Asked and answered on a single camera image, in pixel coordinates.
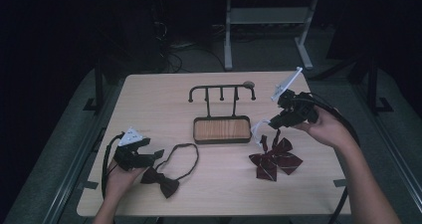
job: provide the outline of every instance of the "dark background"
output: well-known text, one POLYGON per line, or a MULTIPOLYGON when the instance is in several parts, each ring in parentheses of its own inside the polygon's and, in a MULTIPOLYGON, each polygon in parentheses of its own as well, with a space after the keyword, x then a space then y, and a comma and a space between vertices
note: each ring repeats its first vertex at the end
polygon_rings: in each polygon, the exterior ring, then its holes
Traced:
MULTIPOLYGON (((162 0, 162 7, 156 1, 0 0, 0 221, 74 90, 98 61, 107 60, 104 72, 111 83, 128 73, 156 73, 164 63, 152 21, 166 22, 173 34, 224 24, 225 0, 162 0), (133 27, 142 32, 132 36, 133 27), (138 55, 125 54, 110 40, 138 55), (133 61, 145 65, 134 68, 133 61)), ((313 26, 337 28, 331 58, 375 51, 379 67, 422 116, 421 8, 420 0, 319 0, 313 26)))

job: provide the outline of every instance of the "metal stand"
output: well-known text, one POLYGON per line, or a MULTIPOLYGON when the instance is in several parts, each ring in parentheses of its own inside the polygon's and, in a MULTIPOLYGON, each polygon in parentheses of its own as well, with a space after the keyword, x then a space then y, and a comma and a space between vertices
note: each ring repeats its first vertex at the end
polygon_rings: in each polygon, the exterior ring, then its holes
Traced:
POLYGON ((233 70, 232 47, 230 41, 231 24, 283 24, 303 23, 304 29, 299 37, 295 38, 296 45, 306 69, 312 69, 313 64, 305 48, 305 39, 308 35, 317 0, 312 0, 310 7, 291 8, 232 8, 231 0, 227 0, 226 8, 226 39, 224 42, 224 68, 233 70))

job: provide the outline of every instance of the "plaid bow tie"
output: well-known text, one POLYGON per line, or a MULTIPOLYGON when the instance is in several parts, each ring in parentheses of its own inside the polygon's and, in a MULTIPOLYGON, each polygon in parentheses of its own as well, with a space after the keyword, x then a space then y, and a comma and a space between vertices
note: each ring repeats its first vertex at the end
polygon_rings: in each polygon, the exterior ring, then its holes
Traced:
POLYGON ((264 154, 256 153, 249 155, 251 161, 257 165, 257 178, 277 181, 277 167, 279 166, 287 175, 294 172, 303 162, 294 154, 289 153, 293 149, 292 144, 283 138, 279 142, 280 130, 273 140, 272 150, 268 151, 267 137, 262 135, 261 144, 264 154))
POLYGON ((153 167, 149 167, 142 176, 142 179, 140 180, 140 183, 144 183, 144 184, 152 184, 152 183, 159 183, 160 184, 160 189, 162 194, 164 194, 165 198, 169 198, 171 195, 173 195, 176 191, 177 188, 179 187, 179 180, 182 179, 183 177, 189 175, 193 169, 195 168, 196 164, 198 163, 198 159, 199 159, 199 152, 198 152, 198 147, 193 144, 193 143, 182 143, 182 144, 177 144, 173 147, 173 149, 171 150, 170 154, 168 155, 167 159, 163 162, 161 162, 160 164, 158 164, 155 168, 153 167), (195 163, 193 164, 192 168, 184 175, 176 178, 176 179, 171 179, 166 177, 164 174, 157 172, 156 170, 158 170, 158 167, 161 166, 163 163, 167 162, 171 155, 173 154, 173 152, 178 148, 178 147, 186 147, 186 146, 194 146, 196 148, 196 160, 195 163))

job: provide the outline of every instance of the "black strap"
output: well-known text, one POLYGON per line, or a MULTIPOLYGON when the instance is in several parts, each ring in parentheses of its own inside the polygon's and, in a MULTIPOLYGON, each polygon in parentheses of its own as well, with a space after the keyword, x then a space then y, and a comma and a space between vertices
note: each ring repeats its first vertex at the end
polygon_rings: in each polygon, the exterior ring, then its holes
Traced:
POLYGON ((122 139, 123 136, 124 136, 124 132, 122 132, 121 134, 115 136, 111 140, 111 142, 105 148, 105 159, 103 160, 103 175, 102 175, 102 193, 103 193, 103 198, 105 198, 105 196, 106 196, 106 182, 108 180, 107 168, 108 168, 109 153, 111 151, 111 145, 115 142, 116 139, 122 139))
POLYGON ((181 143, 181 144, 176 144, 176 145, 174 145, 174 147, 173 147, 173 149, 171 150, 170 154, 168 154, 167 159, 166 159, 166 160, 164 160, 164 161, 162 161, 161 163, 159 163, 159 164, 155 167, 155 170, 157 170, 159 166, 161 166, 162 164, 164 164, 164 163, 166 163, 168 160, 170 160, 171 155, 173 154, 173 152, 174 152, 177 148, 179 148, 179 147, 187 147, 187 146, 193 146, 193 147, 195 147, 195 149, 196 149, 196 160, 195 160, 195 163, 193 164, 192 168, 191 168, 191 169, 190 169, 190 170, 189 170, 186 174, 184 174, 184 175, 182 175, 182 176, 179 176, 179 177, 178 177, 178 178, 176 178, 175 180, 180 180, 180 179, 182 179, 183 177, 185 177, 185 176, 189 175, 190 173, 192 173, 192 171, 193 171, 193 169, 196 167, 196 164, 198 163, 198 159, 199 159, 199 151, 198 151, 198 147, 196 146, 196 144, 193 144, 193 143, 181 143))

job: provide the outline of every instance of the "bow tie strap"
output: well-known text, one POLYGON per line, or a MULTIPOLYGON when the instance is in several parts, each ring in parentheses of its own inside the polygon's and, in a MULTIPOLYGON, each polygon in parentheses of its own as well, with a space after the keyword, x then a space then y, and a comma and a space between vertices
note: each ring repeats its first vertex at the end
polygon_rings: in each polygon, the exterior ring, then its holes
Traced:
POLYGON ((174 147, 173 147, 173 149, 171 150, 170 154, 168 154, 167 159, 166 159, 166 160, 164 160, 164 161, 162 161, 161 163, 159 163, 159 164, 155 167, 155 170, 158 170, 158 167, 159 167, 159 166, 161 166, 162 164, 164 164, 164 163, 168 162, 168 161, 170 160, 171 155, 173 154, 173 152, 174 152, 177 148, 179 148, 179 147, 187 147, 187 146, 193 146, 193 147, 195 147, 195 149, 196 149, 196 160, 195 160, 195 163, 193 163, 192 168, 191 168, 191 169, 190 169, 190 170, 189 170, 186 174, 184 174, 184 175, 182 175, 182 176, 179 176, 179 177, 178 177, 178 178, 176 178, 175 180, 180 180, 180 179, 182 179, 183 177, 185 177, 185 176, 189 175, 190 173, 192 173, 193 169, 195 169, 196 164, 198 164, 198 160, 199 160, 199 151, 198 151, 198 147, 196 146, 196 144, 193 144, 193 143, 180 143, 180 144, 176 144, 176 145, 174 145, 174 147))

